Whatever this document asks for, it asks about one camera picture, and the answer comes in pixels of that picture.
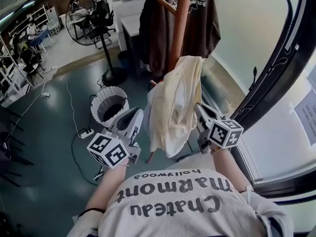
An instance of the beige cloth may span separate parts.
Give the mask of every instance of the beige cloth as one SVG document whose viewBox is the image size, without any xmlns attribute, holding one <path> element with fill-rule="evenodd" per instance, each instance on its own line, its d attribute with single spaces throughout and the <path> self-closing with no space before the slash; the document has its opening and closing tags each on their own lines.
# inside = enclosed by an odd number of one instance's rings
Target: beige cloth
<svg viewBox="0 0 316 237">
<path fill-rule="evenodd" d="M 196 127 L 193 107 L 201 104 L 202 63 L 201 57 L 181 57 L 176 68 L 149 92 L 144 117 L 148 119 L 151 152 L 161 148 L 168 158 L 175 156 Z"/>
</svg>

